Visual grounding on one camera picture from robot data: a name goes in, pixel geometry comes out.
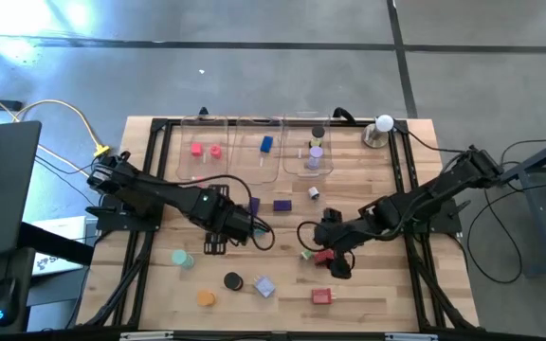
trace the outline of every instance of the purple block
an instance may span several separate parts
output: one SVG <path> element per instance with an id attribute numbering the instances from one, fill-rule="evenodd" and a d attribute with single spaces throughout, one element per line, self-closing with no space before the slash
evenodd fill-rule
<path id="1" fill-rule="evenodd" d="M 250 212 L 253 216 L 258 215 L 258 206 L 261 204 L 261 199 L 259 198 L 252 198 L 250 199 L 250 206 L 248 212 Z"/>
<path id="2" fill-rule="evenodd" d="M 291 200 L 274 200 L 273 210 L 274 211 L 290 211 L 292 210 L 292 201 Z"/>

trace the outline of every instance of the white ball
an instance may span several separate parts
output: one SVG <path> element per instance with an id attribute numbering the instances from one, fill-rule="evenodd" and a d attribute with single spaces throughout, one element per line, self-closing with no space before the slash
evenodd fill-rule
<path id="1" fill-rule="evenodd" d="M 388 132 L 393 129 L 393 117 L 381 115 L 376 118 L 376 130 L 379 132 Z"/>

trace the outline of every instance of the purple cylinder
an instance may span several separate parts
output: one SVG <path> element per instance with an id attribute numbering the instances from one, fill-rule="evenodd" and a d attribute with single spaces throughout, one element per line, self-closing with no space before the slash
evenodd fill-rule
<path id="1" fill-rule="evenodd" d="M 321 147 L 312 147 L 309 149 L 309 159 L 307 160 L 307 168 L 309 170 L 316 170 L 319 168 L 319 160 L 323 156 L 323 149 Z"/>

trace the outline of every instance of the yellow cable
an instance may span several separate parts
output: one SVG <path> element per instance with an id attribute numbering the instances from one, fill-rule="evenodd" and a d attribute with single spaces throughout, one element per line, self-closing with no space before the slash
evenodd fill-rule
<path id="1" fill-rule="evenodd" d="M 40 101 L 37 101 L 33 104 L 30 104 L 28 105 L 27 107 L 25 107 L 24 109 L 22 109 L 21 111 L 19 111 L 16 115 L 12 113 L 12 111 L 10 111 L 2 102 L 0 102 L 0 107 L 5 110 L 11 117 L 12 117 L 12 121 L 13 122 L 20 122 L 20 118 L 18 118 L 20 115 L 22 114 L 25 114 L 29 109 L 39 105 L 39 104 L 43 104 L 43 103 L 57 103 L 57 104 L 61 104 L 61 105 L 64 105 L 66 106 L 67 108 L 71 109 L 72 111 L 74 111 L 77 115 L 79 115 L 81 118 L 82 118 L 82 121 L 83 121 L 83 124 L 85 125 L 85 128 L 87 128 L 87 131 L 88 133 L 90 134 L 90 137 L 92 137 L 92 140 L 94 141 L 94 143 L 96 144 L 96 153 L 95 153 L 95 156 L 97 156 L 98 154 L 100 153 L 103 153 L 103 152 L 106 152 L 109 147 L 108 146 L 102 146 L 98 140 L 96 139 L 94 133 L 92 132 L 92 128 L 90 127 L 89 123 L 87 122 L 87 120 L 85 119 L 85 116 L 83 115 L 83 113 L 77 109 L 76 107 L 66 103 L 66 102 L 63 102 L 61 100 L 56 100 L 56 99 L 44 99 L 44 100 L 40 100 Z M 63 158 L 62 156 L 59 156 L 58 154 L 56 154 L 55 152 L 49 150 L 48 148 L 42 146 L 42 145 L 38 145 L 39 149 L 41 149 L 42 151 L 50 154 L 51 156 L 57 158 L 58 160 L 64 162 L 66 165 L 68 165 L 69 167 L 71 167 L 73 170 L 75 171 L 78 171 L 80 172 L 81 174 L 83 174 L 85 177 L 88 177 L 89 175 L 84 171 L 84 170 L 81 170 L 79 167 L 75 166 L 72 162 L 70 162 L 69 160 Z"/>

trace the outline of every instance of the pink block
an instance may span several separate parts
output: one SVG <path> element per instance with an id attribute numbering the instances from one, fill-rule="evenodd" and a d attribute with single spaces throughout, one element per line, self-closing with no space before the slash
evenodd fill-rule
<path id="1" fill-rule="evenodd" d="M 203 151 L 201 150 L 201 143 L 193 143 L 191 144 L 191 154 L 193 156 L 201 156 Z"/>
<path id="2" fill-rule="evenodd" d="M 219 145 L 212 145 L 209 147 L 209 154 L 212 155 L 213 158 L 219 159 L 223 155 L 223 150 Z"/>

